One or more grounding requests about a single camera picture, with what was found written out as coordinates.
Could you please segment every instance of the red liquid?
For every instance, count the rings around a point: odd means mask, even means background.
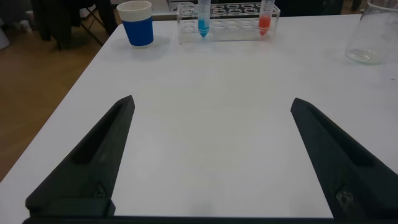
[[[271,25],[271,15],[262,15],[259,18],[260,34],[265,35]]]

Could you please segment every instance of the white cup rim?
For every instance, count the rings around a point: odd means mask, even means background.
[[[139,9],[123,9],[123,7],[132,7],[135,6],[136,4],[140,4],[140,3],[146,3],[146,6],[141,6],[142,8]],[[128,1],[128,2],[124,2],[122,4],[118,4],[118,6],[116,6],[116,9],[122,12],[134,12],[134,11],[141,11],[144,9],[147,9],[151,7],[152,8],[152,3],[150,3],[149,1]]]

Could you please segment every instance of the wooden floor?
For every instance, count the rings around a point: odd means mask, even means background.
[[[342,14],[359,13],[350,8],[346,1]],[[108,38],[98,23],[93,30],[102,41]],[[0,50],[0,181],[101,48],[82,28],[73,28],[72,47],[61,51],[37,32],[6,34],[11,45]]]

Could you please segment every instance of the chair leg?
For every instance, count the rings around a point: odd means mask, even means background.
[[[97,41],[101,46],[104,45],[100,40],[98,40],[98,38],[97,38],[89,29],[87,29],[87,27],[85,27],[85,26],[83,25],[83,23],[80,23],[80,25],[83,27],[84,30],[86,30],[86,32],[87,32],[90,36],[92,36],[92,38],[95,39],[95,41]]]
[[[103,24],[103,23],[100,21],[100,19],[99,19],[98,17],[96,17],[95,14],[94,14],[94,12],[96,11],[96,9],[94,9],[93,11],[89,10],[88,8],[86,8],[86,9],[87,9],[87,11],[90,13],[90,15],[93,16],[94,19],[97,20],[97,21],[99,22],[99,24],[101,24],[101,26],[104,27],[104,29],[105,29],[104,24]]]
[[[351,5],[351,11],[357,11],[361,6],[361,0],[354,0],[353,4]]]

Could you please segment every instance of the blue liquid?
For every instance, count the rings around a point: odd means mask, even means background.
[[[198,31],[206,37],[210,28],[210,2],[211,0],[198,0]]]
[[[198,20],[198,30],[202,37],[206,37],[207,33],[209,33],[209,21],[200,18]]]

